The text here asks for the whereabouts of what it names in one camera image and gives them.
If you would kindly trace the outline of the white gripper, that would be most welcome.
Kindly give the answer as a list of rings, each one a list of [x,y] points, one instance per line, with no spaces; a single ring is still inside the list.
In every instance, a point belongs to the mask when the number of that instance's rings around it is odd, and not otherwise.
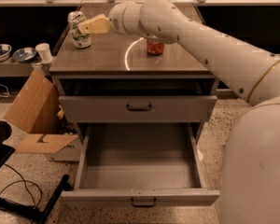
[[[108,17],[99,14],[80,23],[78,29],[88,35],[106,34],[111,28],[122,35],[142,35],[144,28],[140,22],[141,6],[135,2],[116,4],[109,11]]]

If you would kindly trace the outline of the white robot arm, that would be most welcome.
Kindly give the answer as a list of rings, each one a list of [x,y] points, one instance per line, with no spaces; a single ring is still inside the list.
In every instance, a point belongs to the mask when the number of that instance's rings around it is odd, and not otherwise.
[[[177,43],[248,102],[224,149],[220,224],[280,224],[280,56],[186,17],[169,0],[120,3],[78,28]]]

